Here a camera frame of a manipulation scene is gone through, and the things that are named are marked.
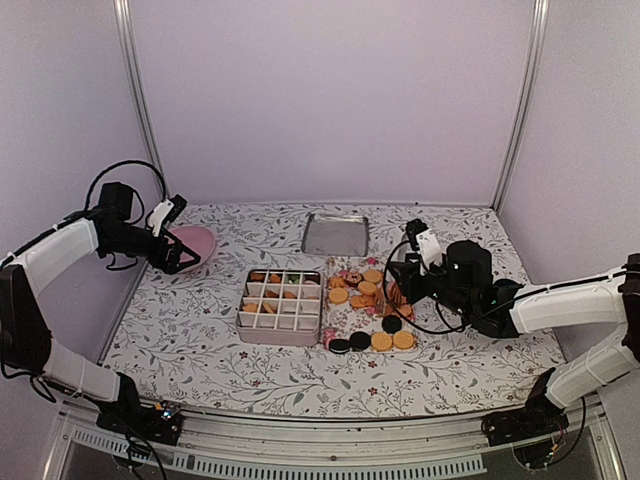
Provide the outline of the pink divided cookie tin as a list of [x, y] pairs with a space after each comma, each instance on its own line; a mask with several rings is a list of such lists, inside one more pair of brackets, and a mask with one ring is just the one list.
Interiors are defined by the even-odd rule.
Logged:
[[[265, 274], [263, 282], [251, 282], [252, 272]], [[299, 273], [298, 283], [289, 283], [288, 274]], [[269, 281], [271, 274], [278, 274], [280, 283]], [[319, 285], [304, 285], [306, 279], [316, 279]], [[322, 326], [322, 274], [315, 270], [253, 269], [248, 272], [243, 286], [236, 329], [244, 343], [282, 347], [312, 347], [319, 342]], [[280, 298], [266, 298], [266, 290], [279, 292]], [[284, 291], [293, 291], [297, 299], [283, 297]], [[243, 306], [255, 303], [257, 313], [243, 311]], [[262, 312], [262, 305], [270, 304], [276, 314]]]

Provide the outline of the metal serving tongs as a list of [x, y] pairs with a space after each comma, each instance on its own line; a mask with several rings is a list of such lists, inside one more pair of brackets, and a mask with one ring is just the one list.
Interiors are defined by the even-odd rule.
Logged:
[[394, 259], [399, 250], [402, 250], [408, 243], [407, 236], [402, 235], [399, 243], [391, 250], [384, 267], [384, 285], [381, 287], [384, 304], [382, 307], [382, 314], [384, 316], [395, 315], [406, 304], [406, 298], [403, 296], [399, 285], [396, 280], [393, 280], [390, 273], [390, 262]]

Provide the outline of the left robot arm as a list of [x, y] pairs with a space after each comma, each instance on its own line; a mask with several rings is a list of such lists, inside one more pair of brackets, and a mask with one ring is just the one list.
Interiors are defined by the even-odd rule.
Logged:
[[130, 265], [143, 262], [165, 274], [200, 262], [197, 251], [168, 227], [185, 209], [186, 199], [164, 197], [132, 220], [135, 196], [122, 182], [106, 183], [96, 205], [86, 204], [1, 262], [2, 375], [28, 378], [49, 402], [57, 394], [85, 399], [98, 407], [107, 427], [128, 434], [169, 425], [174, 415], [163, 405], [144, 405], [130, 376], [64, 345], [54, 332], [70, 321], [47, 317], [68, 313], [88, 321], [83, 330], [94, 333], [101, 315], [114, 313], [117, 292], [103, 277], [86, 287], [68, 284], [74, 273], [88, 279], [89, 267], [98, 260], [122, 256]]

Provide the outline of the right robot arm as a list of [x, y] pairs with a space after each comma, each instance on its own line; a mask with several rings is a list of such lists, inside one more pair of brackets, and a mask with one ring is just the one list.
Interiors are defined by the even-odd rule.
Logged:
[[611, 323], [614, 330], [574, 360], [541, 374], [518, 412], [517, 427], [537, 436], [574, 401], [639, 366], [639, 256], [605, 273], [564, 283], [522, 285], [496, 280], [488, 250], [470, 241], [429, 252], [417, 240], [404, 260], [388, 259], [391, 275], [410, 303], [430, 298], [494, 339], [561, 326]]

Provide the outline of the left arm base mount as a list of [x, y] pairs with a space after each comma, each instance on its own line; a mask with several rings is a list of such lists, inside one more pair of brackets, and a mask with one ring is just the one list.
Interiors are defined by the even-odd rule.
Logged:
[[184, 417], [181, 413], [167, 416], [163, 410], [141, 405], [122, 406], [116, 403], [97, 403], [99, 415], [96, 425], [119, 434], [163, 445], [178, 444]]

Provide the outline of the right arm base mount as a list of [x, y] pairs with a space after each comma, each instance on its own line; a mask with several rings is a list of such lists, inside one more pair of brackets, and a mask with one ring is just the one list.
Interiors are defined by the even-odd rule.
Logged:
[[565, 411], [544, 400], [523, 407], [489, 413], [481, 420], [481, 431], [490, 446], [518, 442], [560, 432], [569, 426]]

